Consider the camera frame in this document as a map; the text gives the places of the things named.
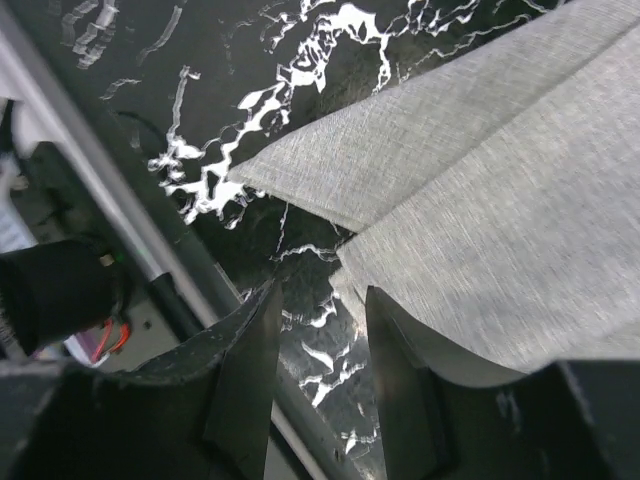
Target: black marble surface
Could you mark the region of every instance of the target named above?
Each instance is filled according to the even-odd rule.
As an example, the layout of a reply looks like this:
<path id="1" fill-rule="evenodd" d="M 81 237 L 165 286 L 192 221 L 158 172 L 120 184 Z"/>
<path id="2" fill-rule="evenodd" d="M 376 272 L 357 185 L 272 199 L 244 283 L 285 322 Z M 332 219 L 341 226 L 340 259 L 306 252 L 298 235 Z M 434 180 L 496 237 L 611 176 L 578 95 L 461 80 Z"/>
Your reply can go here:
<path id="1" fill-rule="evenodd" d="M 240 292 L 285 281 L 281 360 L 365 478 L 384 478 L 366 332 L 328 278 L 350 232 L 229 183 L 287 132 L 563 0 L 20 0 Z"/>

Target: fabric fold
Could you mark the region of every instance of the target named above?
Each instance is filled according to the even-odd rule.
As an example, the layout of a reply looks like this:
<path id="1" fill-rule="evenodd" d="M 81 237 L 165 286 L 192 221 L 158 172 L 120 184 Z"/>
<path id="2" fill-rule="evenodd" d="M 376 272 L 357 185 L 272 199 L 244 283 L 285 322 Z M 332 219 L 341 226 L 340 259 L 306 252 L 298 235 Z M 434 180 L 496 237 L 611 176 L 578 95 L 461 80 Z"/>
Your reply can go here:
<path id="1" fill-rule="evenodd" d="M 575 0 L 287 135 L 232 169 L 230 179 L 359 232 L 581 68 L 639 15 L 634 0 Z"/>
<path id="2" fill-rule="evenodd" d="M 530 370 L 638 321 L 640 28 L 338 253 L 359 295 Z"/>

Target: gray fabric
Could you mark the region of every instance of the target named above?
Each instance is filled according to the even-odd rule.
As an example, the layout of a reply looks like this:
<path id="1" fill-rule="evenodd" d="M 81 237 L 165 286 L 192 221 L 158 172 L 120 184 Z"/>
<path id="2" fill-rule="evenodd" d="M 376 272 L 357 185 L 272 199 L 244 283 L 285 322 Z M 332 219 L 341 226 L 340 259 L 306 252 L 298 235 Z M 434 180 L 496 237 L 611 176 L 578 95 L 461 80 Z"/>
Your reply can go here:
<path id="1" fill-rule="evenodd" d="M 364 230 L 331 279 L 358 324 L 373 284 L 512 368 L 640 351 L 639 18 L 575 0 L 232 175 Z"/>
<path id="2" fill-rule="evenodd" d="M 606 48 L 639 15 L 636 0 L 572 2 L 288 135 L 230 178 L 361 231 Z"/>
<path id="3" fill-rule="evenodd" d="M 472 351 L 530 369 L 638 321 L 640 28 L 339 251 Z"/>

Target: red wire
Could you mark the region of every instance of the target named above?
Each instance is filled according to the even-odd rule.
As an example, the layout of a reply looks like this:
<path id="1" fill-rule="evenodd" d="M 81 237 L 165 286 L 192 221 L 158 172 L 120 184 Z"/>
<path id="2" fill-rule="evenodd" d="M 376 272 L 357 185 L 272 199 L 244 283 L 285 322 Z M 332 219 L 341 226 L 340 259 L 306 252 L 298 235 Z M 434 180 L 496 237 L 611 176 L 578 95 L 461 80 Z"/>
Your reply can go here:
<path id="1" fill-rule="evenodd" d="M 109 340 L 109 336 L 111 336 L 112 329 L 113 329 L 113 320 L 109 318 L 105 322 L 105 330 L 104 330 L 104 334 L 102 335 L 102 340 L 100 340 L 100 344 L 98 345 L 98 348 L 96 348 L 96 351 L 93 353 L 93 356 L 91 357 L 91 361 L 93 363 L 97 363 L 98 360 L 100 360 L 100 358 L 102 357 L 102 351 L 104 350 L 104 346 L 107 344 L 107 341 Z"/>
<path id="2" fill-rule="evenodd" d="M 111 347 L 109 349 L 109 353 L 113 353 L 116 350 L 120 350 L 125 343 L 127 343 L 127 340 L 129 340 L 129 337 L 131 336 L 131 327 L 129 326 L 128 323 L 123 323 L 122 325 L 120 325 L 120 339 L 116 342 L 116 344 Z"/>

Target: wire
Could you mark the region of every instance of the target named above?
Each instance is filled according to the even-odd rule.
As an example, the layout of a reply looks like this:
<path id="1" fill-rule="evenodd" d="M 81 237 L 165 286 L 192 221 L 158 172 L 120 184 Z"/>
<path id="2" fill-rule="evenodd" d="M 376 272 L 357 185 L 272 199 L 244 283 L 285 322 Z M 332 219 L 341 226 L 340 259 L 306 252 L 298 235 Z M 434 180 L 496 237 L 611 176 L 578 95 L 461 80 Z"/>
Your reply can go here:
<path id="1" fill-rule="evenodd" d="M 92 363 L 98 363 L 98 361 L 102 357 L 102 352 L 104 350 L 104 346 L 107 344 L 107 341 L 109 340 L 109 337 L 111 336 L 111 330 L 113 330 L 113 320 L 111 318 L 109 318 L 105 322 L 105 330 L 104 330 L 104 334 L 102 335 L 102 340 L 100 340 L 100 344 L 98 345 L 98 348 L 96 348 L 96 351 L 91 356 L 91 362 Z"/>
<path id="2" fill-rule="evenodd" d="M 124 344 L 127 343 L 130 336 L 131 327 L 129 326 L 129 324 L 123 323 L 122 325 L 120 325 L 120 338 L 115 343 L 115 345 L 109 349 L 109 353 L 114 353 L 117 350 L 120 350 L 124 346 Z"/>

